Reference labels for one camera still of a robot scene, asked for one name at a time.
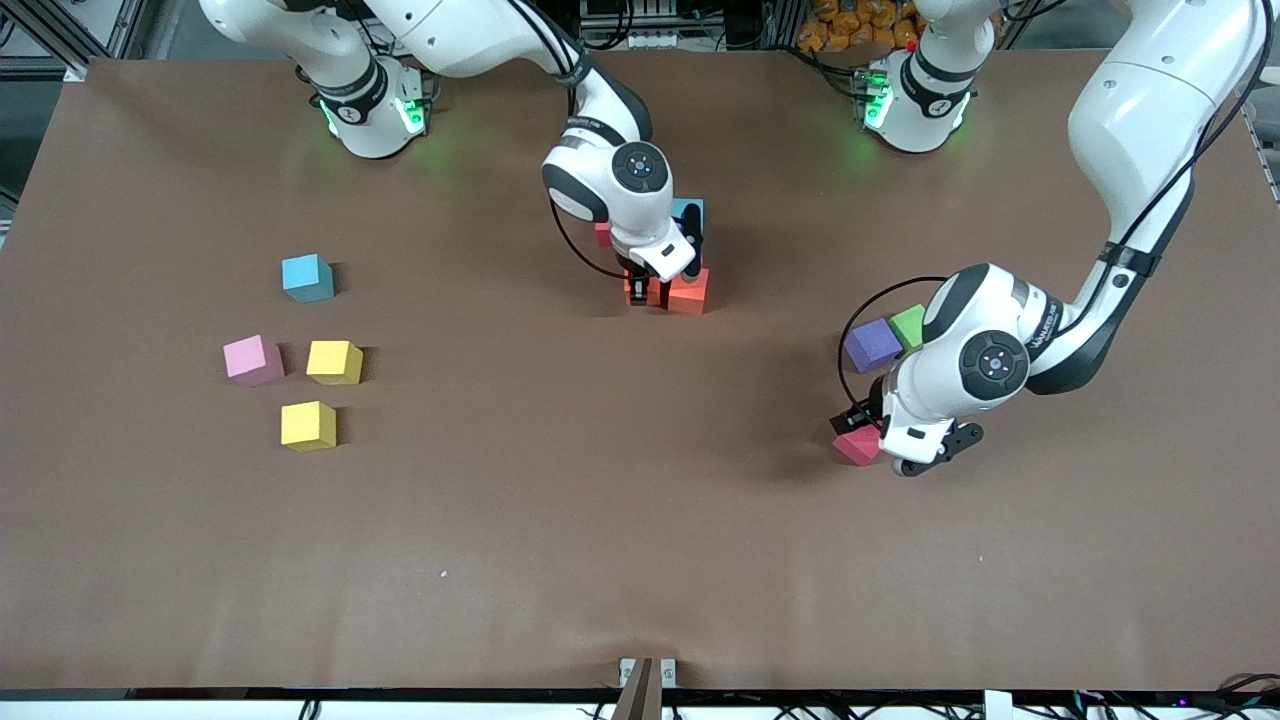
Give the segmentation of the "yellow foam cube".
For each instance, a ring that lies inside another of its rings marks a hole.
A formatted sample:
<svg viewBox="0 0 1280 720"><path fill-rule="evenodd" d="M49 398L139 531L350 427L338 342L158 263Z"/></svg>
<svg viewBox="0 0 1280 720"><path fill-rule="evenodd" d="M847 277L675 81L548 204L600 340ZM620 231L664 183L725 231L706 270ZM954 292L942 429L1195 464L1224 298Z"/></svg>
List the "yellow foam cube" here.
<svg viewBox="0 0 1280 720"><path fill-rule="evenodd" d="M337 447L335 409L320 401L282 406L280 445L297 452Z"/></svg>
<svg viewBox="0 0 1280 720"><path fill-rule="evenodd" d="M364 378L365 354L348 340L310 342L305 374L323 386L357 386Z"/></svg>

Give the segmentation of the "purple foam cube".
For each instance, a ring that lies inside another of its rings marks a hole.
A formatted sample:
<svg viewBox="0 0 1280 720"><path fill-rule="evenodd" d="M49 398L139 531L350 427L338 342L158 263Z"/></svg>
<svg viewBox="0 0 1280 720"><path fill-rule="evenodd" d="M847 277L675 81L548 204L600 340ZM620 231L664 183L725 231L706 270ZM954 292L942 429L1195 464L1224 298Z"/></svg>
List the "purple foam cube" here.
<svg viewBox="0 0 1280 720"><path fill-rule="evenodd" d="M845 357L852 368L867 374L892 364L904 351L904 345L884 318L852 327L841 341Z"/></svg>

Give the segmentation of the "brown table cover sheet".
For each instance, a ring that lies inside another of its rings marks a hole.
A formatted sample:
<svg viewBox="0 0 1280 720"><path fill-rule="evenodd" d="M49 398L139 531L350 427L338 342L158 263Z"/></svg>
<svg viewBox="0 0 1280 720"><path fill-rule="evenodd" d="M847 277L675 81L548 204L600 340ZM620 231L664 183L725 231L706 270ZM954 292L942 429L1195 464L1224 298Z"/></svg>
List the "brown table cover sheet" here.
<svg viewBox="0 0 1280 720"><path fill-rule="evenodd" d="M1280 206L1244 123L1098 375L908 479L846 464L838 332L995 263L1073 297L1105 206L1066 119L1098 53L1001 53L936 154L783 54L640 53L708 309L625 304L550 218L564 95L445 87L389 161L287 61L106 61L0 250L0 688L1213 689L1280 673ZM335 296L298 304L285 258ZM285 378L237 384L261 334ZM310 342L365 354L357 386ZM338 446L280 445L280 407ZM984 556L984 562L978 557ZM440 571L448 578L440 579Z"/></svg>

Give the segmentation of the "pile of orange fruits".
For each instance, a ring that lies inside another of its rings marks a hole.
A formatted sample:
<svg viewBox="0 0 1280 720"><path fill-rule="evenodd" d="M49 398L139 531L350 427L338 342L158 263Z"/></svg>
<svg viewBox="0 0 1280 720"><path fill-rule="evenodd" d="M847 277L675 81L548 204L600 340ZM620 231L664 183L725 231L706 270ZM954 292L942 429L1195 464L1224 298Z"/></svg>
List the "pile of orange fruits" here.
<svg viewBox="0 0 1280 720"><path fill-rule="evenodd" d="M840 53L868 44L914 49L928 27L914 0L808 0L808 5L794 40L804 53Z"/></svg>

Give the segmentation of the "brown wooden strip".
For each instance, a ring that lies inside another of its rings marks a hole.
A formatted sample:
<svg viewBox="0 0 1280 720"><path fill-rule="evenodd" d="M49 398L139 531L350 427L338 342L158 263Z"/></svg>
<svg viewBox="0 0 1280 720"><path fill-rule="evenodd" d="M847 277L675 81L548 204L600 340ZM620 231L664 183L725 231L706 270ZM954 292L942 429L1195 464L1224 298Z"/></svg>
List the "brown wooden strip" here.
<svg viewBox="0 0 1280 720"><path fill-rule="evenodd" d="M654 662L660 659L643 657L628 682L621 688L611 720L663 720L663 688L660 669Z"/></svg>

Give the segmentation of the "pink foam cube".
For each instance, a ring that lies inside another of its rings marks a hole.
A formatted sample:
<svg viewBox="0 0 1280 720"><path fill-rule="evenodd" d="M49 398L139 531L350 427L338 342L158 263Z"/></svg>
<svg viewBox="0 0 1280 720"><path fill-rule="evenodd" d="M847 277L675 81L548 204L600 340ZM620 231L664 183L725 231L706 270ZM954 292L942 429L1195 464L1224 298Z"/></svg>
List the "pink foam cube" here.
<svg viewBox="0 0 1280 720"><path fill-rule="evenodd" d="M259 387L285 378L279 345L261 334L221 347L227 377L241 386Z"/></svg>

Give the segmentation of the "small metal bracket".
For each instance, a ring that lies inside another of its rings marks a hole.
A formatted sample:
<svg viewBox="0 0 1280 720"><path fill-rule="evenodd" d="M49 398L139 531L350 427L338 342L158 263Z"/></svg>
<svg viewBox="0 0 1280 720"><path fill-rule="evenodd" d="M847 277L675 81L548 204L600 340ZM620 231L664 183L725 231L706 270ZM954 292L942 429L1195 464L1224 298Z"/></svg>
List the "small metal bracket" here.
<svg viewBox="0 0 1280 720"><path fill-rule="evenodd" d="M625 657L618 662L618 688L622 688L628 682L632 671L640 664L639 659ZM678 665L676 659L660 659L654 662L655 667L660 669L660 685L664 691L678 689Z"/></svg>

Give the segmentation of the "aluminium frame profile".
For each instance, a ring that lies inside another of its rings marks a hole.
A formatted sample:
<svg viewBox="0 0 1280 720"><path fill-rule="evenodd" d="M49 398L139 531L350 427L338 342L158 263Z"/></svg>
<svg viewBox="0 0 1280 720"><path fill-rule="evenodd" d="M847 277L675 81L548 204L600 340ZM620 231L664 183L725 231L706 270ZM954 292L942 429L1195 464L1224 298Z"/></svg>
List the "aluminium frame profile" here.
<svg viewBox="0 0 1280 720"><path fill-rule="evenodd" d="M1280 0L1203 0L1210 58L1229 70L1266 68L1280 50Z"/></svg>
<svg viewBox="0 0 1280 720"><path fill-rule="evenodd" d="M99 58L143 54L161 0L0 0L0 81L81 82Z"/></svg>

